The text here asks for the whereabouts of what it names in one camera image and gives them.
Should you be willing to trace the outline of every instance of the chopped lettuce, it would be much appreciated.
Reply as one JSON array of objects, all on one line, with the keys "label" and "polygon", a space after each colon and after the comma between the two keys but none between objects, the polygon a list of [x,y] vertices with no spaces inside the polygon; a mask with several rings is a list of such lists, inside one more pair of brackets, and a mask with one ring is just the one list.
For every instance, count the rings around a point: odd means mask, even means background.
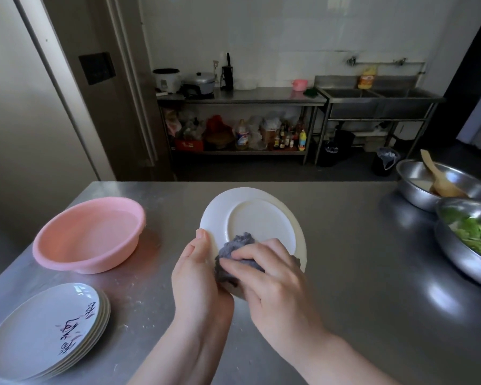
[{"label": "chopped lettuce", "polygon": [[481,255],[481,222],[469,217],[458,221],[451,229],[463,243]]}]

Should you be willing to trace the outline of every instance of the trash can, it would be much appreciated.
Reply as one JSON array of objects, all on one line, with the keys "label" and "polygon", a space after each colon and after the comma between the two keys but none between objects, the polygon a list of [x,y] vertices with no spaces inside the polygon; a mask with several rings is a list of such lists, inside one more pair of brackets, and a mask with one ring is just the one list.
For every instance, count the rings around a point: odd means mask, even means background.
[{"label": "trash can", "polygon": [[372,172],[380,177],[387,177],[400,158],[399,153],[390,147],[380,147],[372,161]]},{"label": "trash can", "polygon": [[354,134],[346,130],[336,130],[333,142],[339,149],[337,160],[345,159],[349,156],[351,147],[353,146]]},{"label": "trash can", "polygon": [[321,167],[332,167],[339,161],[339,148],[334,143],[329,142],[323,144],[319,153],[319,161]]}]

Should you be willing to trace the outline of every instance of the pink plastic basin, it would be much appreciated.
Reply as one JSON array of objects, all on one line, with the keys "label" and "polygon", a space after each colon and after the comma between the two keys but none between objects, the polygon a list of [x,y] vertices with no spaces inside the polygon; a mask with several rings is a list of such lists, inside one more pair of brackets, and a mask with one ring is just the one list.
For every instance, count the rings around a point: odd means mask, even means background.
[{"label": "pink plastic basin", "polygon": [[35,260],[48,269],[95,274],[135,250],[146,225],[139,203],[124,197],[83,202],[50,220],[34,239]]},{"label": "pink plastic basin", "polygon": [[295,79],[292,82],[292,90],[295,90],[296,92],[302,92],[303,90],[306,90],[308,86],[308,79]]}]

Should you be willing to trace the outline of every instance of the yellow bottle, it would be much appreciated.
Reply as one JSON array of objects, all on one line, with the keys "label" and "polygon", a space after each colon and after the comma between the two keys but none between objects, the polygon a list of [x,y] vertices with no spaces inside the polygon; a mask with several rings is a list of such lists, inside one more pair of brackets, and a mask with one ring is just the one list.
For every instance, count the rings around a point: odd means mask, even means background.
[{"label": "yellow bottle", "polygon": [[370,89],[372,88],[372,83],[374,83],[374,78],[378,73],[378,66],[372,65],[364,70],[360,79],[358,81],[358,89]]},{"label": "yellow bottle", "polygon": [[305,147],[306,147],[306,132],[305,130],[302,130],[300,133],[300,142],[298,143],[297,148],[300,151],[305,151]]}]

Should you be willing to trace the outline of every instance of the plate with writing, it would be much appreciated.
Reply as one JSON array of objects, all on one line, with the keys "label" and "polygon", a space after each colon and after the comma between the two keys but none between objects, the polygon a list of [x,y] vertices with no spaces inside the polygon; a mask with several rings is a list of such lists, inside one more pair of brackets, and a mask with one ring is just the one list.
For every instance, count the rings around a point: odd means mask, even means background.
[{"label": "plate with writing", "polygon": [[0,324],[0,378],[21,381],[72,354],[93,329],[100,296],[89,285],[54,286],[21,304]]}]

